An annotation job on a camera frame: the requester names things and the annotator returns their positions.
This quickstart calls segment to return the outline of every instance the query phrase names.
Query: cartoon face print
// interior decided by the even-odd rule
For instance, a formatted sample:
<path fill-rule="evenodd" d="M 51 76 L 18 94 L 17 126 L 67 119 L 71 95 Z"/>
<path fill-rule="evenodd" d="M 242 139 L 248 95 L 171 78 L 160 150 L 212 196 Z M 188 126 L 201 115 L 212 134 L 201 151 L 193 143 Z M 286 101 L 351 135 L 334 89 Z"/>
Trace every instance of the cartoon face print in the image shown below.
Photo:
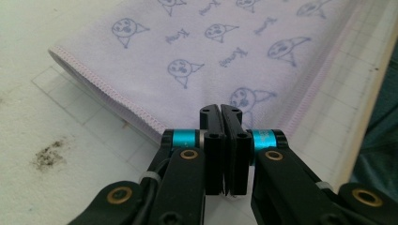
<path fill-rule="evenodd" d="M 300 17 L 319 16 L 323 19 L 326 19 L 322 7 L 329 1 L 331 0 L 318 0 L 304 4 L 298 9 L 297 15 Z"/>
<path fill-rule="evenodd" d="M 284 39 L 273 44 L 268 50 L 268 57 L 272 59 L 279 59 L 290 63 L 296 67 L 296 60 L 293 54 L 296 46 L 311 40 L 309 37 L 294 37 L 291 39 Z"/>
<path fill-rule="evenodd" d="M 181 83 L 187 89 L 188 77 L 196 72 L 202 65 L 192 64 L 184 59 L 177 59 L 169 64 L 167 71 L 174 76 L 176 81 Z"/>
<path fill-rule="evenodd" d="M 127 49 L 133 35 L 149 30 L 130 18 L 121 19 L 112 26 L 112 32 L 120 43 Z"/>
<path fill-rule="evenodd" d="M 112 31 L 118 37 L 130 37 L 137 30 L 137 23 L 135 23 L 132 19 L 122 19 L 114 24 L 112 27 Z"/>
<path fill-rule="evenodd" d="M 253 107 L 263 101 L 276 97 L 276 93 L 240 87 L 230 97 L 230 105 L 240 108 L 245 114 L 243 124 L 246 128 L 253 127 Z"/>
<path fill-rule="evenodd" d="M 167 11 L 169 16 L 173 14 L 173 8 L 179 5 L 186 5 L 182 0 L 158 0 L 159 3 L 163 6 L 163 8 Z"/>
<path fill-rule="evenodd" d="M 225 35 L 225 33 L 236 28 L 238 28 L 238 26 L 213 24 L 205 31 L 205 36 L 206 38 L 223 43 L 223 36 Z"/>
<path fill-rule="evenodd" d="M 170 74 L 176 77 L 186 77 L 192 73 L 191 64 L 183 59 L 177 59 L 173 61 L 168 67 Z"/>
<path fill-rule="evenodd" d="M 254 4 L 258 0 L 237 0 L 237 7 L 244 8 L 250 12 L 254 12 Z"/>

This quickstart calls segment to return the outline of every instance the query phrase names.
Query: white cable tie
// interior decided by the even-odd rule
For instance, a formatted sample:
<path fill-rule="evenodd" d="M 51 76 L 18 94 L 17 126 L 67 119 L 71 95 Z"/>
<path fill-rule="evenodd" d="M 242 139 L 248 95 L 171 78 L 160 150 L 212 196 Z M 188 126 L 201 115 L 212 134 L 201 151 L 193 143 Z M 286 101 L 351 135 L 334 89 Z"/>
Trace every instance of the white cable tie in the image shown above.
<path fill-rule="evenodd" d="M 319 187 L 319 189 L 330 189 L 331 191 L 333 191 L 333 187 L 331 186 L 331 184 L 326 181 L 319 181 L 315 184 Z"/>
<path fill-rule="evenodd" d="M 161 185 L 161 177 L 158 175 L 157 172 L 152 172 L 152 171 L 146 171 L 144 172 L 141 177 L 140 177 L 140 183 L 144 178 L 151 178 L 154 179 L 158 182 L 158 186 Z"/>

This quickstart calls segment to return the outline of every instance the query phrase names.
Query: cloth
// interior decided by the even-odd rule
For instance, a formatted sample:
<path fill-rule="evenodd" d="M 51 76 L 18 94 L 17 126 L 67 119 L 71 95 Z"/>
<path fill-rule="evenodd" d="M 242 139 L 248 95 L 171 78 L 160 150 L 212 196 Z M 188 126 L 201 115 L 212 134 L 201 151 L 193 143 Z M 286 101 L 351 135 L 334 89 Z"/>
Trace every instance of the cloth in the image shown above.
<path fill-rule="evenodd" d="M 289 136 L 355 0 L 128 0 L 49 52 L 155 141 L 229 104 L 245 128 Z"/>

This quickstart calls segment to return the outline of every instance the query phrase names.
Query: table surface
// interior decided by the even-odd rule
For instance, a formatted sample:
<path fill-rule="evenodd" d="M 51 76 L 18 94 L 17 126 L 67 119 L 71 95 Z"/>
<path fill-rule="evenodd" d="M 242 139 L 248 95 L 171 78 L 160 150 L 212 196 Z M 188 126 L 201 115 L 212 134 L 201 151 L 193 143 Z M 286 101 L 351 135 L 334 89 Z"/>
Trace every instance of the table surface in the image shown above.
<path fill-rule="evenodd" d="M 138 181 L 158 146 L 75 82 L 47 49 L 120 0 L 0 3 L 0 224 L 66 224 L 105 186 Z M 364 0 L 291 147 L 346 182 L 397 36 L 398 2 Z M 250 198 L 207 197 L 206 224 L 255 224 Z"/>

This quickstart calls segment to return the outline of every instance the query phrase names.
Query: cyan band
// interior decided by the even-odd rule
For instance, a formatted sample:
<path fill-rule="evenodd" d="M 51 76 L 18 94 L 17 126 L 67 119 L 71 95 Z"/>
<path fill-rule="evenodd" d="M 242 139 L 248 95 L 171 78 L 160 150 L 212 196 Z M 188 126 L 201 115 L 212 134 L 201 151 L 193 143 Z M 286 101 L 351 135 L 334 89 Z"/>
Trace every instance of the cyan band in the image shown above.
<path fill-rule="evenodd" d="M 196 145 L 194 129 L 175 129 L 173 147 L 194 147 Z"/>
<path fill-rule="evenodd" d="M 275 134 L 271 129 L 253 129 L 254 153 L 263 148 L 277 147 Z"/>

